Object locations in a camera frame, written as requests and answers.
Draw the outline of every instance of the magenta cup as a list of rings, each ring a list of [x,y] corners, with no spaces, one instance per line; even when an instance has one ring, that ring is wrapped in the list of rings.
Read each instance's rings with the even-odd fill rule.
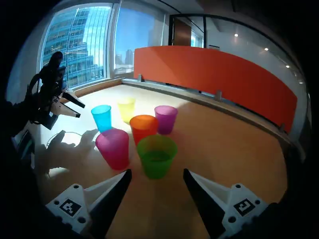
[[[172,132],[178,110],[172,106],[155,107],[155,117],[158,120],[158,130],[160,134]]]
[[[95,145],[112,169],[123,170],[128,166],[128,134],[125,131],[104,131],[96,138]]]

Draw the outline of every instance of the glass building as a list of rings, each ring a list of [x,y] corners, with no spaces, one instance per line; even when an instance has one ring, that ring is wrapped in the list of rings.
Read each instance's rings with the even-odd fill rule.
[[[64,81],[75,87],[106,77],[107,20],[110,7],[71,9],[56,14],[46,36],[42,67],[56,51],[63,53]]]

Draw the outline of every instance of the orange partition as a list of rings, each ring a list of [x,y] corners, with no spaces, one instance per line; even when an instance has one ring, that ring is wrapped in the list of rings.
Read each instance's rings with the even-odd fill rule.
[[[264,68],[228,53],[186,46],[145,47],[135,50],[134,77],[170,83],[225,99],[266,117],[277,125],[292,126],[297,97]]]

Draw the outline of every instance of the translucent cup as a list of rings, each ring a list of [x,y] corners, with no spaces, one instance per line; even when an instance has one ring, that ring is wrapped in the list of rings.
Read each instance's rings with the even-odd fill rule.
[[[149,178],[162,178],[168,172],[177,146],[173,140],[163,135],[151,135],[137,145],[144,172]]]
[[[130,120],[130,126],[132,129],[133,138],[135,144],[149,136],[155,135],[158,127],[158,120],[149,115],[139,115],[135,116]]]
[[[135,110],[135,99],[134,98],[122,98],[117,101],[118,108],[121,113],[122,120],[125,123],[129,123],[133,118]]]
[[[155,116],[158,119],[158,133],[169,134],[172,132],[178,110],[172,106],[155,107]]]
[[[106,130],[112,129],[111,106],[97,106],[91,110],[91,113],[93,115],[97,128],[101,133]]]
[[[108,165],[114,170],[123,170],[128,161],[128,134],[120,129],[110,129],[101,133],[95,145]]]

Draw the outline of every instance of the sky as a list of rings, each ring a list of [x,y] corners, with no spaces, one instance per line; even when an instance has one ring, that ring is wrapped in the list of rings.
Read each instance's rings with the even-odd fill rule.
[[[149,31],[154,28],[154,17],[132,9],[121,8],[115,36],[115,53],[122,54],[128,49],[147,47]]]

